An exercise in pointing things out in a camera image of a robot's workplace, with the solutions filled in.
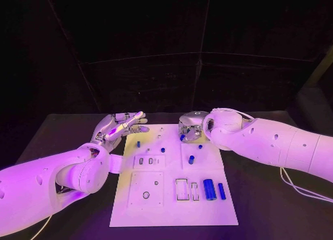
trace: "blue cylinder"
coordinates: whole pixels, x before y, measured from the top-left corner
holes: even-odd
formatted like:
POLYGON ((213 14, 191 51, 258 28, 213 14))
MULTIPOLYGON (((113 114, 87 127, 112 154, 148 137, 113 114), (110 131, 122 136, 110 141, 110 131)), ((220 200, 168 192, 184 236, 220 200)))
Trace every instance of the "blue cylinder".
POLYGON ((219 192, 220 192, 220 197, 222 197, 222 200, 226 199, 226 193, 225 193, 225 188, 223 188, 223 184, 219 183, 219 192))
POLYGON ((213 201, 217 199, 216 196, 216 190, 214 190, 214 185, 213 185, 213 180, 206 179, 204 180, 204 194, 206 194, 206 199, 213 201))
POLYGON ((190 163, 190 164, 194 163, 194 156, 193 156, 193 155, 190 156, 190 161, 188 161, 188 163, 190 163))

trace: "black table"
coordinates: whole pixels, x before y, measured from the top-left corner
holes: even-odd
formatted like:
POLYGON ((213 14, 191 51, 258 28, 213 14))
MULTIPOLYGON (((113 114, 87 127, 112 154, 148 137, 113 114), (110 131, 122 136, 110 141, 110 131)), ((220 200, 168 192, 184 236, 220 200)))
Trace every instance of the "black table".
MULTIPOLYGON (((249 114, 295 125, 285 111, 249 114)), ((149 124, 177 124, 180 116, 181 113, 146 115, 149 124)), ((76 149, 90 140, 103 117, 104 114, 49 115, 16 163, 76 149)), ((113 153, 123 154, 123 148, 125 141, 113 153)), ((232 151, 222 151, 222 158, 238 226, 109 227, 119 177, 109 174, 100 191, 52 216, 36 239, 333 239, 333 203, 300 195, 282 182, 277 167, 232 151)), ((333 197, 330 182, 295 170, 288 173, 298 186, 333 197)), ((2 239, 29 239, 42 225, 44 221, 2 239)))

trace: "white robotic arm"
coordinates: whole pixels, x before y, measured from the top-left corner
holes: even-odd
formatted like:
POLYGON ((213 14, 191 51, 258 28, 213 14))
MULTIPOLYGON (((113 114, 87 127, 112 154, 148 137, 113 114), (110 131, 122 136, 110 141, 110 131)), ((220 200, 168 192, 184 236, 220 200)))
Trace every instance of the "white robotic arm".
POLYGON ((181 141, 201 135, 223 150, 278 167, 301 170, 333 182, 333 137, 262 118, 245 119, 238 111, 194 111, 180 118, 181 141))
POLYGON ((0 236, 25 229, 99 191, 120 137, 149 130, 133 125, 146 123, 144 117, 144 112, 106 116, 90 143, 0 171, 0 236), (62 186, 58 192, 55 183, 62 186))

